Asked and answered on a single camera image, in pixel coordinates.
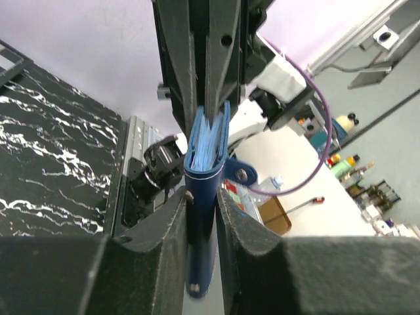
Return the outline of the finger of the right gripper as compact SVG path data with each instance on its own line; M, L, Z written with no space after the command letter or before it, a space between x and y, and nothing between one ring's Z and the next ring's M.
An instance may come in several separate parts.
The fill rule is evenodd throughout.
M240 1L209 2L209 35L206 44L205 115L213 121L221 104L236 88L227 78L240 16Z
M200 2L153 1L163 85L182 131L191 131L199 106L196 41L200 39Z

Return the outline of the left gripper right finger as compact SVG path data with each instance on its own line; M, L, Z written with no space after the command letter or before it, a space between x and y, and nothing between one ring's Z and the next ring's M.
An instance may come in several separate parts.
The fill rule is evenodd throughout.
M219 189L226 314L418 314L419 241L407 237L285 238Z

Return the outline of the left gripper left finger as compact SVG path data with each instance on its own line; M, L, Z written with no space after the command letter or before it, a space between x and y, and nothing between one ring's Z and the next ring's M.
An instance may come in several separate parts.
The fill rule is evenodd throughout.
M180 314L184 193L118 238L1 238L1 313Z

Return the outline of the navy blue card holder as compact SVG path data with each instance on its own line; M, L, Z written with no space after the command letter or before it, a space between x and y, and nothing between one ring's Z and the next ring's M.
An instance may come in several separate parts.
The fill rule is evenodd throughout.
M203 298L211 283L216 255L215 207L217 191L226 179L251 186L258 179L249 164L228 157L230 102L212 122L203 106L197 110L184 157L188 262L186 292Z

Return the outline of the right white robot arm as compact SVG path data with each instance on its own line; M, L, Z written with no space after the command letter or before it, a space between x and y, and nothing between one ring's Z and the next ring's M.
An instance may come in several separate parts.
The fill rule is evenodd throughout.
M154 1L163 83L173 116L189 134L203 109L213 121L224 102L238 108L242 88L262 108L271 129L287 123L313 95L306 74L265 43L257 30L270 1Z

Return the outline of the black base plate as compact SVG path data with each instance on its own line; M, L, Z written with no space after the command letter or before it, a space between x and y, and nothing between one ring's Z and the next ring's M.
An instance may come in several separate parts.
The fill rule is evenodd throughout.
M184 153L179 136L161 136L153 126L132 116L127 122L116 204L110 231L120 235L156 212L181 181Z

